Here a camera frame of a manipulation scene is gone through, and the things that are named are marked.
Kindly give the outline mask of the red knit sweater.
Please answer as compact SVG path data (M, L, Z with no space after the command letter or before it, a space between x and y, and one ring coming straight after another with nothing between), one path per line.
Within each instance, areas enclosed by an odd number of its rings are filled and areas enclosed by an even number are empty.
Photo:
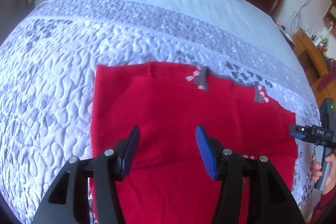
M92 155L127 137L140 140L130 174L117 183L127 223L210 223L219 182L206 173L197 126L239 155L269 157L288 187L297 146L295 114L256 84L202 72L200 67L149 62L98 65L91 121Z

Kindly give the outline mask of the dark red cloth on desk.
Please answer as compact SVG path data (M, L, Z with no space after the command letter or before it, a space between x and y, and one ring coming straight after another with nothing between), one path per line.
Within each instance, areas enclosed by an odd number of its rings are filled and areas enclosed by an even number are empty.
M321 92L324 88L326 88L327 85L329 85L335 79L335 75L336 75L336 71L335 71L335 67L333 67L333 69L329 71L329 73L325 74L321 78L317 86L317 91Z

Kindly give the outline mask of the wooden desk cabinet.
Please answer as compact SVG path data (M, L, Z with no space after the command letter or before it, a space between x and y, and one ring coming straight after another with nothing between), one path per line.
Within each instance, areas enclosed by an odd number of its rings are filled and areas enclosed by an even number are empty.
M313 44L308 34L302 29L299 29L292 39L295 46L294 54L305 72L317 105L321 106L325 98L331 98L335 101L335 79L321 92L317 91L321 78L330 71L321 51Z

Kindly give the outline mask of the grey quilted bedspread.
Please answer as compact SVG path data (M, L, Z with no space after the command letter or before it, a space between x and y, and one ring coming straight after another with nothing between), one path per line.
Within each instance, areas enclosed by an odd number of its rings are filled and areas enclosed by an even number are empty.
M1 45L1 194L21 223L70 156L91 156L97 65L147 61L260 84L297 123L319 123L297 57L246 0L45 1Z

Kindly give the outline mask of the wooden wall shelf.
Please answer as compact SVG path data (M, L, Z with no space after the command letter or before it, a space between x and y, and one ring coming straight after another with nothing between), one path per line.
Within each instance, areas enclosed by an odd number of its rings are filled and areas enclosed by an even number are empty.
M329 8L327 9L325 15L323 16L323 21L325 25L327 26L330 33L332 33L333 36L336 36L335 32L335 0L331 0L331 4Z

